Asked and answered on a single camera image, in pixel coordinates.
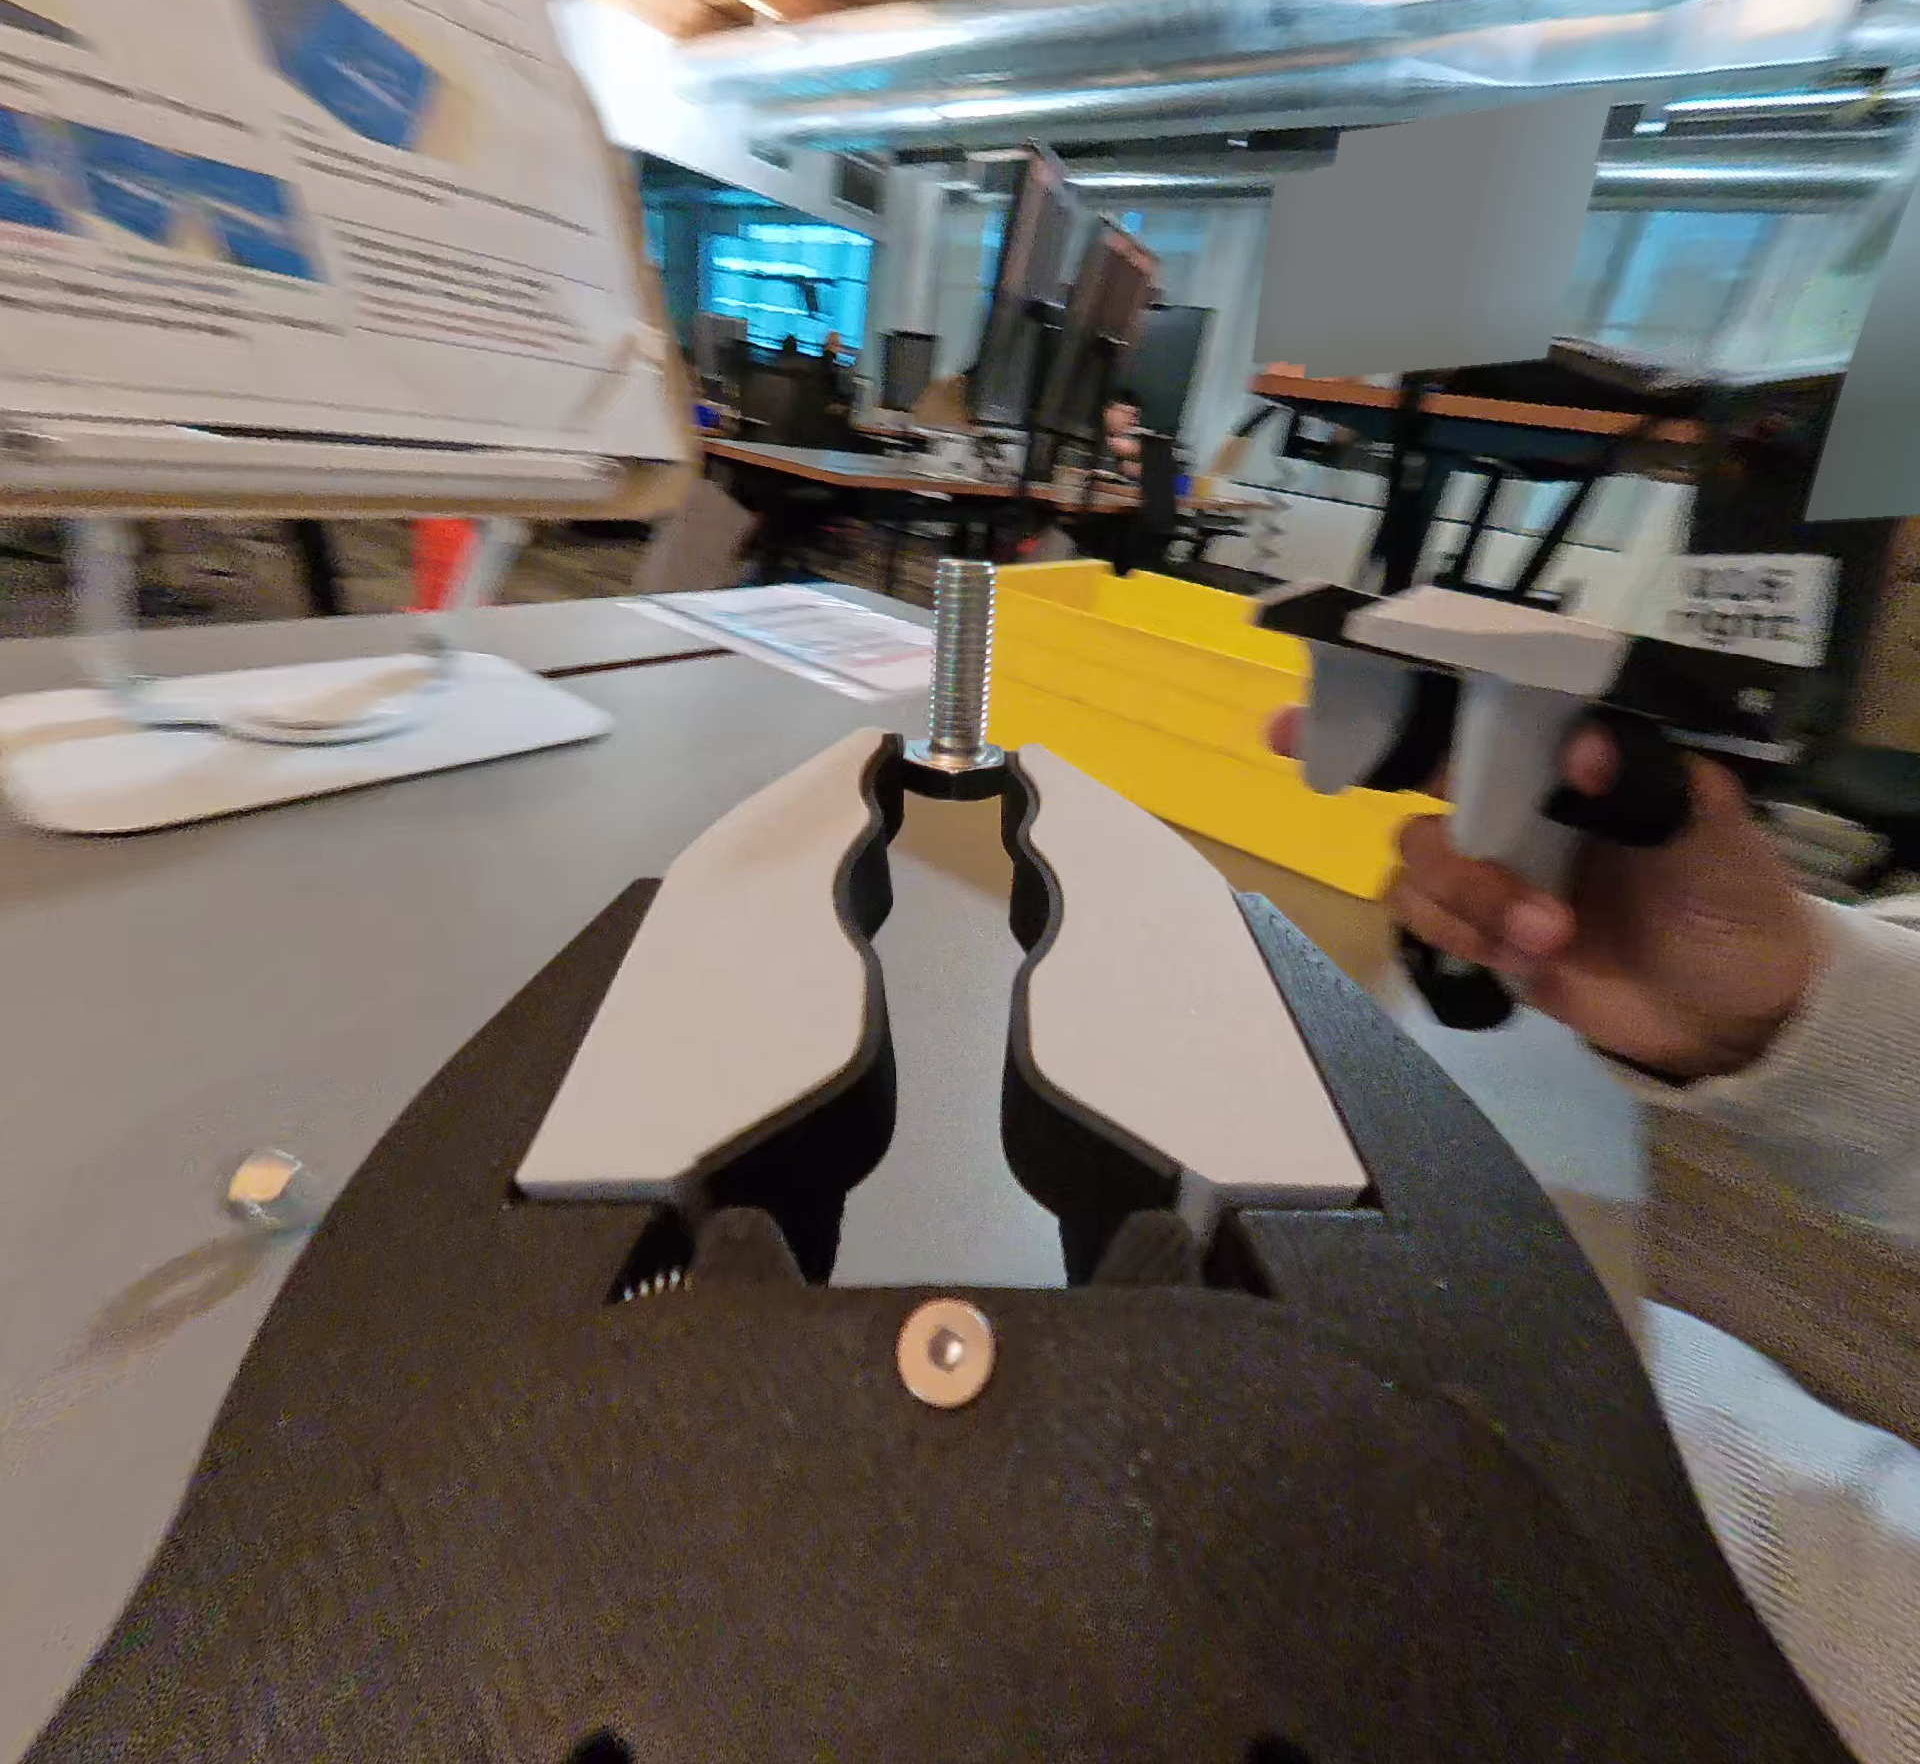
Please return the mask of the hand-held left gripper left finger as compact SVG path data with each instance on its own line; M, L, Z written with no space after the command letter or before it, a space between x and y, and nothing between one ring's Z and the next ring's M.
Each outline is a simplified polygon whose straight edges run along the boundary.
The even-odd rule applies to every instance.
M893 907L900 740L850 732L668 868L519 1169L540 1204L780 1228L829 1280L850 1193L893 1140L873 938Z

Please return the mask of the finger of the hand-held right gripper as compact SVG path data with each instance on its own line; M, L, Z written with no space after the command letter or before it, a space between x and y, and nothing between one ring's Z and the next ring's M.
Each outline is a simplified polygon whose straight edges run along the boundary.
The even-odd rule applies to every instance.
M1437 586L1386 597L1285 586L1254 601L1253 624L1306 647L1409 661L1414 709L1382 780L1419 791L1439 764L1456 850L1535 890L1565 890L1575 835L1549 819L1549 797L1570 726L1619 683L1627 633Z
M1401 745L1414 709L1414 665L1362 647L1309 647L1309 699L1293 759L1320 797L1391 791L1380 773Z

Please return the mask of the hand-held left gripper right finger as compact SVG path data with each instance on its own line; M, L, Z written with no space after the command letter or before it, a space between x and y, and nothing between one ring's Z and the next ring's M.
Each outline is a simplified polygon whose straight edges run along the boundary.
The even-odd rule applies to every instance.
M1367 1223L1373 1176L1236 892L1061 755L1023 747L1006 777L1000 1147L1064 1282L1140 1216L1202 1272L1251 1220Z

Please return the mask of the yellow plastic bin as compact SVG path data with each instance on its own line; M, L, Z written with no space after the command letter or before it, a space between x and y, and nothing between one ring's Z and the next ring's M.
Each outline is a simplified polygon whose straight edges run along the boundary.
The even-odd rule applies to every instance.
M1309 653L1251 625L1249 597L1099 561L997 576L990 732L1057 753L1153 817L1364 902L1421 793L1313 793L1264 736L1309 695Z

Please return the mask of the steel hex bolt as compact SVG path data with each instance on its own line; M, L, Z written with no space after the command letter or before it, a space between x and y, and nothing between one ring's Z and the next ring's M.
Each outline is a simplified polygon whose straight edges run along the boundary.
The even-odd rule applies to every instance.
M903 760L954 794L997 782L1005 753L990 743L990 673L997 618L995 564L942 559L933 586L933 659L924 736Z

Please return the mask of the steel hex nut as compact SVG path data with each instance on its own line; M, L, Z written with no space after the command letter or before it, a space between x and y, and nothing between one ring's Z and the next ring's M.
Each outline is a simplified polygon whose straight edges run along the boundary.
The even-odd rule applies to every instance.
M228 1172L221 1189L224 1213L237 1225L262 1231L291 1231L312 1216L312 1178L295 1154L255 1147Z

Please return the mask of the person's left forearm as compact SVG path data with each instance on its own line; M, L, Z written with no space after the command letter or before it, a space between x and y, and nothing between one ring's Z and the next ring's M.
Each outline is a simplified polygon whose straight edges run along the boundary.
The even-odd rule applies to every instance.
M1740 1589L1860 1761L1917 1759L1917 1452L1715 1326L1641 1304L1641 1355Z

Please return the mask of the person's right forearm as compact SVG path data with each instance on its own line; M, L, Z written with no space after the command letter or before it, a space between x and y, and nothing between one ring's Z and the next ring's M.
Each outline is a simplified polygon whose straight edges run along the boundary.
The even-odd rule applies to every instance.
M1739 1073L1668 1085L1615 1064L1646 1105L1727 1133L1808 1201L1917 1241L1917 898L1820 904L1810 988Z

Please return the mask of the black-legged standing desk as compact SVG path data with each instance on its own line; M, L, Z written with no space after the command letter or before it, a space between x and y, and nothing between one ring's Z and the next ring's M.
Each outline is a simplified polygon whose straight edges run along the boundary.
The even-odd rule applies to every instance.
M1251 377L1234 434L1258 439L1280 413L1289 419L1283 455L1331 454L1303 429L1314 421L1386 461L1364 590L1396 595L1416 586L1452 478L1462 475L1477 481L1477 499L1437 583L1538 610L1569 610L1570 595L1549 590L1549 569L1603 481L1633 472L1640 461L1656 475L1685 475L1709 442L1695 385L1663 384L1656 371L1576 345L1558 345L1542 362L1447 375L1323 380L1268 365ZM1514 575L1494 583L1479 575L1479 555L1512 484L1563 484L1567 497L1546 528L1525 538Z

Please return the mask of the long wood-edged office desk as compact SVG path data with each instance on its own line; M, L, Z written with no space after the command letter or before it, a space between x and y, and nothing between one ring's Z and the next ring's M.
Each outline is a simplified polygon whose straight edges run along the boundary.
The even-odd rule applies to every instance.
M928 467L920 459L889 454L815 452L711 435L706 435L702 445L722 481L746 490L755 502L784 504L800 492L815 492L832 500L868 502L864 514L870 519L898 514L971 526L1009 525L1025 517L1040 525L1120 520L1147 526L1143 486L1085 472L1023 484L974 478L949 467Z

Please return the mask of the person's right hand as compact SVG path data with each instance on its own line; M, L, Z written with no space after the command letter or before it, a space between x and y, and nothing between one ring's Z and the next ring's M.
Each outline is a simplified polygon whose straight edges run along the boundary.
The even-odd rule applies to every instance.
M1740 1073L1797 1017L1828 942L1739 780L1698 757L1684 773L1687 819L1668 843L1593 841L1558 894L1464 857L1449 819L1419 817L1387 905L1597 1052L1678 1085Z

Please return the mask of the dark computer monitor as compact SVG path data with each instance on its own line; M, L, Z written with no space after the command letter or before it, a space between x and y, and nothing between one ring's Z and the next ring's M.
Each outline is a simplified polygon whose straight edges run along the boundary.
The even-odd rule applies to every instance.
M1107 389L1140 338L1160 288L1160 260L1135 235L1097 218L1068 305L1038 417L1058 437L1088 442Z
M986 312L966 381L967 421L1028 429L1064 320L1083 215L1062 162L1025 146L1013 168Z

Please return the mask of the orange traffic cone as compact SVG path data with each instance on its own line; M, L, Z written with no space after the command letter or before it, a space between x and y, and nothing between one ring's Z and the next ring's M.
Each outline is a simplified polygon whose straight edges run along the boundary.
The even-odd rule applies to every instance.
M410 525L406 610L411 615L435 615L459 599L475 541L475 523L465 519L420 519Z

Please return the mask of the printed instruction sheet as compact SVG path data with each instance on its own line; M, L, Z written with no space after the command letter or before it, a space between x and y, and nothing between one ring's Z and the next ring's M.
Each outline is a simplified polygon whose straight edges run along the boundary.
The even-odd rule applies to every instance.
M544 0L3 0L3 409L683 454Z

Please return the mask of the silver ventilation duct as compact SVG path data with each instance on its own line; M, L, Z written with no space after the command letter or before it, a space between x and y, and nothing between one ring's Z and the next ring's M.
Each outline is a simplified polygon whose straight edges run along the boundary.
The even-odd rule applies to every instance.
M678 83L794 147L1257 118L1823 65L1860 0L924 0L698 39Z

